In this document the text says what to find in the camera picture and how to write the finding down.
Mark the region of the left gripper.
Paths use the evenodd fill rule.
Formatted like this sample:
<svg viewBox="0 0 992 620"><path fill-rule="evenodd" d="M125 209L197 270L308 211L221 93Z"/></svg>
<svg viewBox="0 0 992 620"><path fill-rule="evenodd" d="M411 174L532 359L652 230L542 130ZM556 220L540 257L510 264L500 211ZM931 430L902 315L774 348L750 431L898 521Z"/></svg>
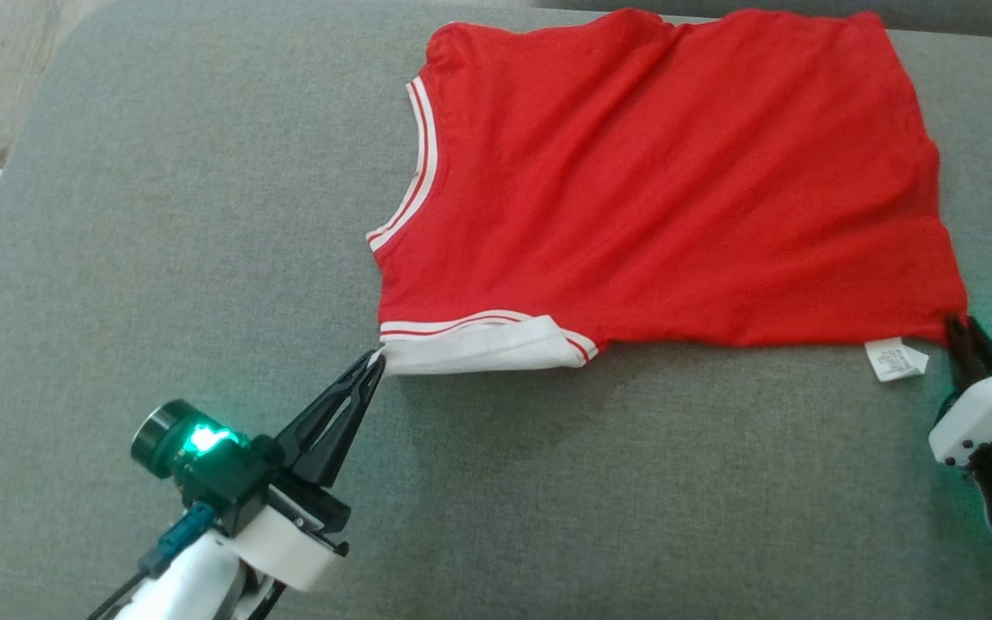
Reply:
<svg viewBox="0 0 992 620"><path fill-rule="evenodd" d="M261 509L232 534L240 560L299 592L326 588L350 553L334 539L350 521L351 508L331 489L381 384L386 360L369 350L328 385L276 442L282 468L294 476L272 483Z"/></svg>

